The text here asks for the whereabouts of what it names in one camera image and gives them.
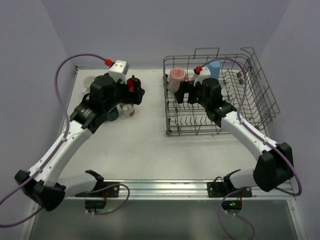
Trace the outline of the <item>white mug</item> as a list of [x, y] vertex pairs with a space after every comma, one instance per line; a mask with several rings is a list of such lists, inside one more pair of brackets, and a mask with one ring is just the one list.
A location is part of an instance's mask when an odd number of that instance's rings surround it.
[[84, 95], [90, 92], [91, 84], [94, 82], [95, 78], [96, 78], [95, 76], [91, 75], [91, 76], [87, 76], [83, 80], [83, 91], [82, 91], [82, 93]]

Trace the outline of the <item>pink patterned mug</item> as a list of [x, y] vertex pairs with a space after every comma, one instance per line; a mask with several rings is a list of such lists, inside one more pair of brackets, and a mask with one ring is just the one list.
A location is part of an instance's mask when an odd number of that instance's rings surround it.
[[189, 78], [186, 71], [180, 67], [175, 67], [169, 73], [168, 89], [175, 93], [179, 89], [181, 82], [188, 81]]

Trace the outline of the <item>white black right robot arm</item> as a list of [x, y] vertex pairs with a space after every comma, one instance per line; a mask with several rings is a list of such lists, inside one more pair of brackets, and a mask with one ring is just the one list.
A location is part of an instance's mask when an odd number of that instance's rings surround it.
[[188, 104], [201, 105], [209, 120], [232, 134], [253, 155], [253, 169], [235, 170], [223, 178], [225, 188], [241, 189], [258, 187], [265, 192], [294, 176], [293, 151], [286, 143], [277, 143], [249, 124], [239, 109], [223, 100], [222, 88], [215, 78], [206, 78], [201, 83], [183, 81], [174, 96], [178, 104], [188, 94]]

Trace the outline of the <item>red mug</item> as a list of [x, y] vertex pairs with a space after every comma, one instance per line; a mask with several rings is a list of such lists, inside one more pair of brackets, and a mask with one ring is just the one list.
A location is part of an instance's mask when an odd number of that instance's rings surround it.
[[128, 86], [129, 92], [134, 93], [136, 89], [136, 85], [137, 85], [137, 81], [135, 77], [131, 77], [127, 80], [127, 86]]

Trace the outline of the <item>dark teal mug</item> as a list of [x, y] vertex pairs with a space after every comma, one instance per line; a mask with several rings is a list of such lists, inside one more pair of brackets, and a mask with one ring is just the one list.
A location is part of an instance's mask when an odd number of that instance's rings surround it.
[[111, 110], [107, 116], [106, 116], [106, 121], [107, 122], [113, 122], [115, 120], [117, 120], [119, 117], [119, 111], [118, 111], [118, 107], [116, 106], [113, 110]]

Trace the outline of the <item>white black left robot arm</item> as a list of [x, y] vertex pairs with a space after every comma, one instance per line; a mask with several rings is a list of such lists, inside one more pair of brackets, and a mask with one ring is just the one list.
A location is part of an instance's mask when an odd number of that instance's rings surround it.
[[69, 178], [60, 175], [80, 146], [102, 124], [117, 118], [120, 103], [140, 105], [144, 94], [141, 81], [135, 76], [125, 83], [108, 73], [96, 77], [49, 151], [28, 171], [16, 173], [14, 179], [23, 193], [50, 212], [65, 198], [105, 191], [108, 186], [104, 178], [93, 170]]

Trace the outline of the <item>cream small cup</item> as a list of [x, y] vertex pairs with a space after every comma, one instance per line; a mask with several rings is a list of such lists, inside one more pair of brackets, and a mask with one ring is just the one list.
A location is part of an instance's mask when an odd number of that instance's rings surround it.
[[130, 118], [135, 114], [135, 107], [131, 103], [120, 103], [121, 112], [126, 118]]

